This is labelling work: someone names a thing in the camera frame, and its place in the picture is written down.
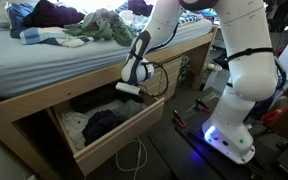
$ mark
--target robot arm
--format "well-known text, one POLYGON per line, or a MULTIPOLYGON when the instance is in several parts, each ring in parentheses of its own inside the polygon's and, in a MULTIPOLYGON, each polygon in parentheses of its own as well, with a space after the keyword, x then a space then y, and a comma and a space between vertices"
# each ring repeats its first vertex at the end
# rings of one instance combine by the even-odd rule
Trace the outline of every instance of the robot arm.
POLYGON ((157 0, 148 25, 133 43, 122 79, 134 85, 153 76, 153 70, 148 69, 154 68, 145 67, 142 57, 170 38, 184 8, 211 7, 220 20, 231 78, 202 130, 206 142, 237 164, 244 164, 254 156, 255 148, 243 120, 255 101, 270 97, 277 84, 263 1, 157 0))

